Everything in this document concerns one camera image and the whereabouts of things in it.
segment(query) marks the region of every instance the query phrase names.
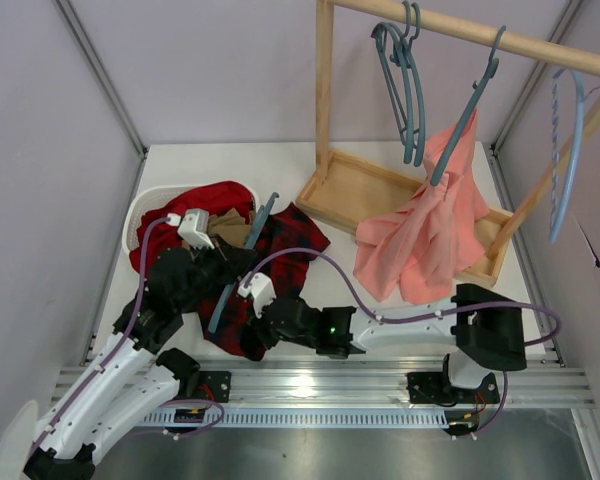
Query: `brown cloth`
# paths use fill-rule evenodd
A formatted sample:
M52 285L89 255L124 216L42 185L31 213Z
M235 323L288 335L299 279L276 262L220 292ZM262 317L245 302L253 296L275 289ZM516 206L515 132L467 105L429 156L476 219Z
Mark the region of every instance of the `brown cloth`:
M253 221L253 211L249 214L250 221ZM211 215L207 223L207 235L219 235L232 247L243 248L247 242L247 237L251 234L250 223L245 223L242 215L235 208L232 208L224 215ZM185 241L182 246L189 247Z

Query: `wooden clothes rack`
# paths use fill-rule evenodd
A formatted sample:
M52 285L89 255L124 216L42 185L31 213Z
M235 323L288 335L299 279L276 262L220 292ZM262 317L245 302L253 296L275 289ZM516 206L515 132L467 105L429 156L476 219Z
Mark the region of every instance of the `wooden clothes rack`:
M423 181L387 170L365 158L330 148L331 77L334 7L340 6L406 22L405 7L390 0L317 0L316 10L316 171L296 203L309 214L348 232L369 217L395 211L404 205ZM499 28L421 9L421 28L451 37L493 46ZM502 35L499 50L559 65L600 77L600 55L533 37ZM600 126L600 96L585 117L583 140ZM570 138L560 150L558 171L563 173L571 152ZM551 185L549 165L515 212L491 208L475 225L476 238L486 254L459 277L491 287L495 284L509 240Z

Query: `wooden base tray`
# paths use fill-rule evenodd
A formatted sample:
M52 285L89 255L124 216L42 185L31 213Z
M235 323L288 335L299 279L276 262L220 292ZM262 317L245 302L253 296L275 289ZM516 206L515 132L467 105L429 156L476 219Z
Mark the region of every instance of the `wooden base tray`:
M343 150L329 150L329 170L320 185L314 173L296 200L309 215L336 228L355 234L358 222L395 211L409 201L422 181L375 165ZM513 214L490 208L489 214L475 224L476 238L485 251ZM475 265L460 272L462 281L490 288L495 285L508 242L492 259L483 256Z

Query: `light purple wall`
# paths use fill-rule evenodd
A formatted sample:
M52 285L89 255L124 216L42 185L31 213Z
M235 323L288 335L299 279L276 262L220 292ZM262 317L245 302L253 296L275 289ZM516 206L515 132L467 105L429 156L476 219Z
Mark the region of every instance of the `light purple wall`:
M600 53L600 0L591 2L567 42ZM587 90L600 79L587 77ZM561 133L573 125L573 85L561 83ZM502 151L502 165L515 201L531 190L550 159L550 82L546 81ZM548 241L548 196L523 225L551 305L565 320L560 336L570 365L584 366L600 409L600 268L594 266L583 232L600 259L600 129L583 149L576 186L562 234Z
M0 435L79 360L137 165L52 2L0 0Z
M148 143L314 138L315 1L75 0ZM423 8L547 38L566 0L427 0ZM377 17L336 8L332 139L397 139L370 38ZM423 32L414 56L430 134L455 123L489 49ZM533 62L502 53L481 103L493 140Z

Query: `red cloth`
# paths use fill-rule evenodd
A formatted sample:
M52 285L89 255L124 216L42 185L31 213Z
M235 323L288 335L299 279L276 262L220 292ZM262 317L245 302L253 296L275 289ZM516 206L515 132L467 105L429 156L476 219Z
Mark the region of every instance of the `red cloth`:
M137 230L139 245L142 245L144 233L151 222L169 213L184 216L187 210L201 208L209 212L209 215L224 215L235 208L240 216L247 222L249 212L255 210L253 196L249 189L236 182L220 182L204 187L197 187L171 200L163 208L149 210L142 216L142 224ZM147 271L153 265L158 254L170 247L179 247L182 239L177 229L166 224L157 225L151 232L149 247L147 249ZM131 266L136 272L140 271L140 247L129 253Z
M304 247L323 252L330 243L316 224L291 203L284 211L270 215L267 219L256 242L257 255L252 267L265 257L285 248ZM315 255L304 253L282 255L265 265L261 272L271 278L278 297L298 297L304 286L309 262L315 258ZM261 360L265 348L255 331L247 324L252 302L239 297L237 287L222 312L216 333L207 330L222 289L223 287L219 286L214 294L195 306L204 338L233 355Z

